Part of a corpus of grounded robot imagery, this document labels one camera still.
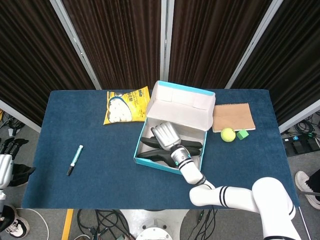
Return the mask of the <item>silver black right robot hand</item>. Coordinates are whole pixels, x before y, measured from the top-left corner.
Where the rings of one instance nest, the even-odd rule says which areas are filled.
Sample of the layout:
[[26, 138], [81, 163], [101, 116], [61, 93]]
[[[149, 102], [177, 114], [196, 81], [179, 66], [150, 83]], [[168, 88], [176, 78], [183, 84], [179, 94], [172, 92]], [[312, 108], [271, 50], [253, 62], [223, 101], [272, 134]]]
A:
[[151, 132], [161, 148], [166, 151], [169, 151], [173, 146], [179, 145], [182, 141], [172, 123], [168, 121], [152, 127]]

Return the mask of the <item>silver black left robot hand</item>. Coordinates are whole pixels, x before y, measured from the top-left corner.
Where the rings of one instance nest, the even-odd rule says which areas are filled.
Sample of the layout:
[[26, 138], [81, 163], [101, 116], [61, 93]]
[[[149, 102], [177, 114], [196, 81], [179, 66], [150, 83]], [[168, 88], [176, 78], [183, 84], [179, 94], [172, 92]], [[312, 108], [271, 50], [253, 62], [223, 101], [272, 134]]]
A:
[[28, 183], [30, 175], [36, 170], [22, 163], [15, 163], [20, 147], [29, 141], [10, 137], [0, 145], [0, 189], [19, 187]]

